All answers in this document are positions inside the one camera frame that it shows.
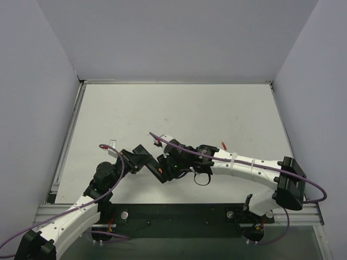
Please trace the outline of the black remote control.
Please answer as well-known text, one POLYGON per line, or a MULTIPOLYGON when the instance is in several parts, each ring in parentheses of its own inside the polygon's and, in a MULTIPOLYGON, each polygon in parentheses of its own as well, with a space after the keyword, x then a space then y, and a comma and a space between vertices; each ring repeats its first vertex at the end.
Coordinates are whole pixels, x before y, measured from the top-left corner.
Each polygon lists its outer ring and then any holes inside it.
MULTIPOLYGON (((150 154, 142 145, 138 145, 132 152, 134 154, 150 154)), ((160 168, 163 171, 163 168, 154 157, 145 166, 162 184, 167 182, 167 175, 164 172, 163 174, 159 174, 158 169, 160 168)))

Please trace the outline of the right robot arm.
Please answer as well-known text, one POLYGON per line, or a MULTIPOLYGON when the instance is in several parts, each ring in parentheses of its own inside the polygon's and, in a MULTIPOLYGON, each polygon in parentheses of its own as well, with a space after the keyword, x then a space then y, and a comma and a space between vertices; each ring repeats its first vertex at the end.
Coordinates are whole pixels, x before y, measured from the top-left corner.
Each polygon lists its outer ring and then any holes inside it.
POLYGON ((176 139, 163 135, 154 141, 163 153, 157 160, 158 172, 166 179, 179 179, 187 173, 195 176, 231 176, 265 186, 257 194, 249 194, 245 209, 257 216, 280 207, 300 211, 304 204, 305 173, 291 157, 281 161, 258 160, 229 153, 223 149, 200 145, 186 146, 176 139))

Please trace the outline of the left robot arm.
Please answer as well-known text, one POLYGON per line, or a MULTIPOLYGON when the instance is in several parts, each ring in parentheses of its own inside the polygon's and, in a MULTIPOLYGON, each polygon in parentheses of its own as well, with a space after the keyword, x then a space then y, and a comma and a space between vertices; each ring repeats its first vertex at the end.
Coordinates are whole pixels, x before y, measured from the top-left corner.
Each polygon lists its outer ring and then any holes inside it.
POLYGON ((24 234, 14 259, 60 259, 92 224, 110 219, 112 190, 126 174, 137 173, 153 158, 124 149, 116 154, 114 164, 102 162, 96 167, 89 186, 67 211, 47 220, 38 231, 30 229, 24 234))

